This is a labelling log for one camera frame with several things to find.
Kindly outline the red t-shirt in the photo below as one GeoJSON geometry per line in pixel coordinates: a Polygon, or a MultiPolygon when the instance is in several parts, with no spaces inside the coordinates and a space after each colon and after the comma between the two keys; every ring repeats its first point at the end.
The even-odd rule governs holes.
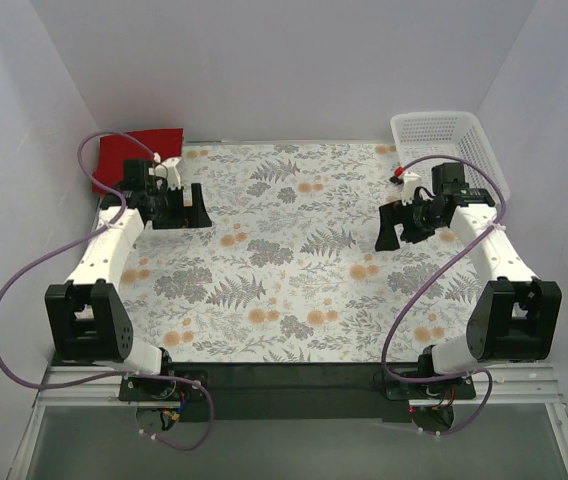
{"type": "Polygon", "coordinates": [[[150,160],[157,153],[165,162],[180,157],[184,141],[182,128],[162,128],[131,131],[129,135],[142,143],[137,145],[119,135],[107,135],[99,139],[97,167],[93,177],[104,185],[114,187],[123,179],[123,163],[128,159],[150,160]]]}

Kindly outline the aluminium rail frame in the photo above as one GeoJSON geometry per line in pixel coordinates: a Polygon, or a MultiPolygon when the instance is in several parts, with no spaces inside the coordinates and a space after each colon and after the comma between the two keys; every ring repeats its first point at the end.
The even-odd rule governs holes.
{"type": "Polygon", "coordinates": [[[166,434],[149,404],[117,399],[120,381],[80,384],[55,367],[38,395],[13,479],[568,479],[568,414],[547,364],[472,378],[454,432],[432,436],[390,405],[349,419],[217,419],[166,434]]]}

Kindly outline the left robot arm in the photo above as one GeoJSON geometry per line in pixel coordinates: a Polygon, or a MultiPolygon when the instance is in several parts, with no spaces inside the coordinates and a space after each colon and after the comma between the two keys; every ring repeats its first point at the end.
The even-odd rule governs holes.
{"type": "Polygon", "coordinates": [[[161,348],[137,338],[119,295],[124,267],[146,226],[155,230],[208,228],[202,186],[186,201],[179,158],[126,160],[123,177],[104,195],[94,236],[77,267],[45,293],[56,354],[65,363],[89,363],[125,372],[160,374],[161,348]]]}

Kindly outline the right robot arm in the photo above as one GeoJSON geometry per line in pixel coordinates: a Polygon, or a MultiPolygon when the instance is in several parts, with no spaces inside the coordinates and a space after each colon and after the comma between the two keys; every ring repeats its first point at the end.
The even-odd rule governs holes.
{"type": "Polygon", "coordinates": [[[547,359],[562,301],[559,285],[541,279],[516,252],[502,223],[506,199],[491,176],[479,170],[486,185],[473,187],[465,177],[472,162],[450,155],[437,159],[430,187],[423,186],[410,165],[395,170],[391,181],[401,186],[402,197],[380,207],[375,249],[394,251],[402,242],[417,244],[441,228],[450,229],[464,247],[411,297],[388,334],[395,334],[420,297],[463,258],[472,261],[483,290],[464,333],[427,347],[414,375],[403,376],[389,366],[390,339],[382,347],[383,369],[398,381],[427,384],[453,381],[496,363],[547,359]]]}

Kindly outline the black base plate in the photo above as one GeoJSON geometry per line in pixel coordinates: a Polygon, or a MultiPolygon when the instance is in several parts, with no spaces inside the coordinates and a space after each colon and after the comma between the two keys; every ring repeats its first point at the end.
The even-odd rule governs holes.
{"type": "Polygon", "coordinates": [[[217,420],[380,419],[408,423],[409,402],[476,397],[473,382],[403,383],[368,363],[172,363],[165,374],[200,382],[217,420]]]}

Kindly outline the white plastic basket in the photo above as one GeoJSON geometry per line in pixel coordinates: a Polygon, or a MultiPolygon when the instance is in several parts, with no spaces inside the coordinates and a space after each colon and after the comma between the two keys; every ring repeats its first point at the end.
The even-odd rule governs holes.
{"type": "Polygon", "coordinates": [[[415,159],[431,156],[411,170],[419,174],[426,186],[431,185],[431,168],[446,155],[465,159],[480,168],[499,187],[503,197],[510,189],[478,118],[465,111],[434,111],[398,114],[390,127],[402,166],[415,159]]]}

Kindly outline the floral patterned table mat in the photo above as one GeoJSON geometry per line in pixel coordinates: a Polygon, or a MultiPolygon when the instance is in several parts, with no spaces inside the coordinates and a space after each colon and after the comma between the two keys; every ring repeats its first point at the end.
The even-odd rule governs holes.
{"type": "Polygon", "coordinates": [[[483,290],[469,259],[401,309],[462,248],[441,230],[376,252],[398,158],[375,144],[188,146],[212,226],[145,230],[120,295],[143,340],[179,362],[413,361],[465,330],[483,290]]]}

